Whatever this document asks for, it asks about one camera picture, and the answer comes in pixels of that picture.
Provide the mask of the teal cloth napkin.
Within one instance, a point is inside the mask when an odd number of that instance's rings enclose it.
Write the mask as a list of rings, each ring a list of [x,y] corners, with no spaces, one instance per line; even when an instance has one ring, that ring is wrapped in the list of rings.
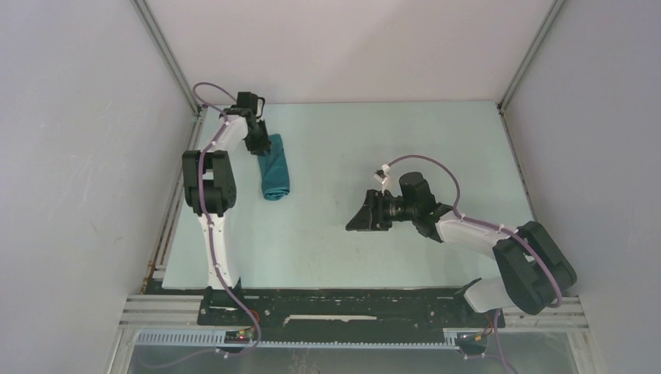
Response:
[[[291,192],[291,182],[281,135],[270,135],[269,140],[270,150],[257,158],[261,174],[261,191],[265,200],[278,201]]]

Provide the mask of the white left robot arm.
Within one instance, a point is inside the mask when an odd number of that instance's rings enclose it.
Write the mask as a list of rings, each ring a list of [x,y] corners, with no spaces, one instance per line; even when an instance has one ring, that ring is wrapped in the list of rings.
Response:
[[[219,114],[219,128],[210,140],[182,155],[186,204],[200,222],[207,254],[207,285],[216,290],[232,289],[240,283],[226,229],[238,197],[230,153],[240,143],[254,156],[270,153],[264,104],[265,99],[255,93],[239,92],[235,104]]]

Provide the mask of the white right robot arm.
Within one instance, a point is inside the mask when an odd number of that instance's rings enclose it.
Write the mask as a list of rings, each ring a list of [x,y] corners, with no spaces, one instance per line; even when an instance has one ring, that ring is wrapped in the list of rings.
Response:
[[[417,232],[439,243],[462,245],[494,259],[499,276],[476,279],[458,293],[454,318],[472,326],[494,309],[517,307],[536,315],[560,304],[560,297],[577,282],[577,274],[550,233],[537,221],[516,228],[481,223],[457,215],[440,203],[421,173],[399,179],[401,195],[369,189],[346,231],[389,231],[395,222],[410,222]]]

